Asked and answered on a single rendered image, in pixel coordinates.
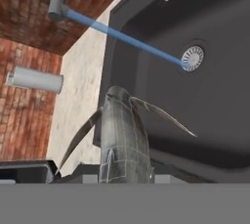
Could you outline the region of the silver sink drain strainer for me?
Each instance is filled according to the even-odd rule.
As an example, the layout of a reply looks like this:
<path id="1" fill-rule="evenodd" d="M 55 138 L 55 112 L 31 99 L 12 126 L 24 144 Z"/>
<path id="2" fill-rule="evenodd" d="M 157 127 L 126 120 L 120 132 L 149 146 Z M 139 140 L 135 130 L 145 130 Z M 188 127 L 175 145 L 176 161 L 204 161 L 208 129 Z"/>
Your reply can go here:
<path id="1" fill-rule="evenodd" d="M 202 47 L 193 45 L 188 47 L 182 54 L 181 63 L 182 69 L 186 72 L 197 70 L 205 57 L 205 52 Z"/>

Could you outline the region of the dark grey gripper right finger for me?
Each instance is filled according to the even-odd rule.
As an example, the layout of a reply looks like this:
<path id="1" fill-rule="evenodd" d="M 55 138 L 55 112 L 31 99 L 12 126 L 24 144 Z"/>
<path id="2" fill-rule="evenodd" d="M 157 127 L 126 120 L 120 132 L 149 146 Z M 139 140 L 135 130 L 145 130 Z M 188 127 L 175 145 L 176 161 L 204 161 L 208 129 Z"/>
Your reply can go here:
<path id="1" fill-rule="evenodd" d="M 213 183 L 213 180 L 195 175 L 190 172 L 186 172 L 173 164 L 164 163 L 155 159 L 152 159 L 150 162 L 153 168 L 153 173 L 155 175 L 171 175 L 177 179 L 188 183 Z"/>

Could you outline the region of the black sink basin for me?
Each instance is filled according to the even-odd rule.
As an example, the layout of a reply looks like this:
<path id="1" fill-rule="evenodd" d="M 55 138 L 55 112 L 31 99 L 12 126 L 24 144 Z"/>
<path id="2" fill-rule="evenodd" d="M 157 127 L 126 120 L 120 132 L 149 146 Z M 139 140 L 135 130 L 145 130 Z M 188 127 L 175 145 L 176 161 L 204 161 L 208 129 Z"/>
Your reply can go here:
<path id="1" fill-rule="evenodd" d="M 100 92 L 114 86 L 154 104 L 147 110 L 151 156 L 217 183 L 250 183 L 250 0 L 121 0 L 109 24 L 180 59 L 205 52 L 192 72 L 126 44 L 106 40 Z"/>

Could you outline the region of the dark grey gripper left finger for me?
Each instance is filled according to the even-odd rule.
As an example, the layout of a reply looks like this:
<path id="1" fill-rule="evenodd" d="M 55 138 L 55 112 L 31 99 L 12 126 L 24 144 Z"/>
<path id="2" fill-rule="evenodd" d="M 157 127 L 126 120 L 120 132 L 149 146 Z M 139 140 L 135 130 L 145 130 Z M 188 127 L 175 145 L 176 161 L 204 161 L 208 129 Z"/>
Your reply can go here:
<path id="1" fill-rule="evenodd" d="M 80 163 L 71 174 L 60 179 L 60 183 L 97 184 L 100 166 L 98 164 Z"/>

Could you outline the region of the blue water stream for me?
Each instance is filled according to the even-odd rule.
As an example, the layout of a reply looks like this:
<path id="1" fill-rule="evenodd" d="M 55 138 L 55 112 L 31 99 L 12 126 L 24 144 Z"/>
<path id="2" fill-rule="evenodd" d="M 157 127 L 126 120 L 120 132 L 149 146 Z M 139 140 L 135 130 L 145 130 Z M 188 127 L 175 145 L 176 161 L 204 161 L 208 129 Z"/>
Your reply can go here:
<path id="1" fill-rule="evenodd" d="M 167 54 L 166 52 L 163 52 L 155 47 L 152 47 L 152 46 L 144 43 L 143 41 L 136 39 L 135 37 L 132 37 L 128 34 L 125 34 L 121 31 L 117 30 L 117 29 L 114 29 L 110 26 L 107 26 L 107 25 L 101 23 L 101 22 L 93 20 L 93 19 L 91 19 L 83 14 L 80 14 L 80 13 L 68 8 L 67 6 L 63 7 L 63 14 L 70 20 L 79 22 L 79 23 L 84 24 L 84 25 L 88 25 L 89 27 L 91 27 L 99 32 L 102 32 L 108 36 L 112 36 L 115 39 L 118 39 L 120 41 L 128 43 L 128 44 L 130 44 L 138 49 L 147 51 L 147 52 L 151 53 L 152 55 L 157 56 L 158 58 L 161 58 L 165 61 L 174 63 L 180 67 L 185 67 L 185 68 L 189 67 L 189 64 L 187 62 L 184 62 L 181 59 L 173 57 L 173 56 Z"/>

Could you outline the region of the grey fish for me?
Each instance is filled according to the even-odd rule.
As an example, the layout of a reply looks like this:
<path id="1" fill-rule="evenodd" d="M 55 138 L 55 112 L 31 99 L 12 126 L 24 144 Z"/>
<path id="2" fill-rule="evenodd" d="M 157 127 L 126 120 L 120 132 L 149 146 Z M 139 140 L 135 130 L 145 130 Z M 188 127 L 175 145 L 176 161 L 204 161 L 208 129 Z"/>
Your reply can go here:
<path id="1" fill-rule="evenodd" d="M 71 139 L 58 166 L 57 173 L 63 168 L 80 142 L 100 121 L 99 182 L 103 184 L 150 184 L 152 168 L 149 143 L 138 107 L 145 108 L 149 112 L 172 121 L 182 130 L 196 137 L 195 133 L 163 109 L 132 96 L 120 86 L 112 86 L 104 96 L 104 104 L 89 117 Z"/>

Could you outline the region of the black tray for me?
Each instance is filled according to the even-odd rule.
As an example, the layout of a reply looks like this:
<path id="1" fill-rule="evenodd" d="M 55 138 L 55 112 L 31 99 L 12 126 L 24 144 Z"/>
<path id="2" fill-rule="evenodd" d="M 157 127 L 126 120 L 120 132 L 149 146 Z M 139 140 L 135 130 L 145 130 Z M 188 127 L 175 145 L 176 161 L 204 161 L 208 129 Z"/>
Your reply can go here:
<path id="1" fill-rule="evenodd" d="M 52 160 L 0 161 L 0 184 L 48 184 L 61 179 Z"/>

